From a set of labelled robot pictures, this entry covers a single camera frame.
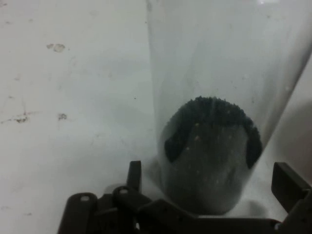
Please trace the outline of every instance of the black granular material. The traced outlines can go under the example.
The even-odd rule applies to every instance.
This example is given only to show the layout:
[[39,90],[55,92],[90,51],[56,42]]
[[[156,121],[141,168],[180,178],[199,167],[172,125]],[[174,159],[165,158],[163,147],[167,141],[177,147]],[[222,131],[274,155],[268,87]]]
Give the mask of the black granular material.
[[[196,126],[199,126],[198,129],[204,126],[218,126],[219,130],[242,126],[248,136],[244,157],[249,169],[262,153],[260,134],[253,121],[237,105],[225,100],[215,97],[197,97],[190,100],[174,114],[166,127],[172,127],[173,124],[175,125],[173,134],[164,141],[165,155],[171,163],[187,148],[190,133]],[[205,137],[202,131],[198,131],[197,134],[198,140],[204,140],[207,144],[213,141],[213,137],[211,135]]]

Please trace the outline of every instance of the transparent tube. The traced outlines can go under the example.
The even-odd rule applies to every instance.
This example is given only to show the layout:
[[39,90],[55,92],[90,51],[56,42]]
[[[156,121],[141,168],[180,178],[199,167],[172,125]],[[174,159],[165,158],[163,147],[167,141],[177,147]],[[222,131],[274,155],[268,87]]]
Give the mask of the transparent tube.
[[310,0],[147,0],[165,193],[197,214],[239,200],[310,56]]

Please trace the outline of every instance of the black mechanical part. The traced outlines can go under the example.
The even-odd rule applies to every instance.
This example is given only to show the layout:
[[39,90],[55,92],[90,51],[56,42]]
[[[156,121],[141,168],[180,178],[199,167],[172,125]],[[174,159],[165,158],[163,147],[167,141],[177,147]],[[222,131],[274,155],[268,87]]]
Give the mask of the black mechanical part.
[[284,234],[312,234],[312,189],[288,164],[275,163],[272,192],[289,213],[278,230]]
[[284,222],[265,218],[198,218],[165,200],[140,193],[141,163],[130,163],[127,183],[97,199],[71,196],[58,234],[312,234],[311,187],[287,164],[276,163],[272,192],[289,212]]

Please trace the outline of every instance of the white surface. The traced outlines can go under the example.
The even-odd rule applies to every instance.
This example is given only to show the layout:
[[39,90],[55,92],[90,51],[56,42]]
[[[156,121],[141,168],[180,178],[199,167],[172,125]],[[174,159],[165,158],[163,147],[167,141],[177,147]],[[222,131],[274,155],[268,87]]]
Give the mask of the white surface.
[[[123,183],[130,160],[148,169],[145,21],[141,0],[0,0],[0,233],[54,234],[70,195]],[[273,161],[312,183],[311,76],[312,63],[231,215],[284,218],[270,192]],[[162,196],[146,173],[143,191]]]

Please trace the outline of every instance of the black granule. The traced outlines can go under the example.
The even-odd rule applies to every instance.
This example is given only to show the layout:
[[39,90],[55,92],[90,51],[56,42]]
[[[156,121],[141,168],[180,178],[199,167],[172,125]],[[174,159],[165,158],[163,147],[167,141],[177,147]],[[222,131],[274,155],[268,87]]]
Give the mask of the black granule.
[[237,204],[262,151],[253,121],[215,97],[184,104],[165,126],[159,147],[164,192],[201,215],[224,214]]
[[253,121],[237,105],[215,97],[197,97],[183,105],[167,124],[177,125],[173,135],[164,143],[166,157],[170,162],[178,159],[185,149],[191,130],[196,126],[219,127],[243,126],[248,141],[246,163],[250,169],[262,152],[260,134]]

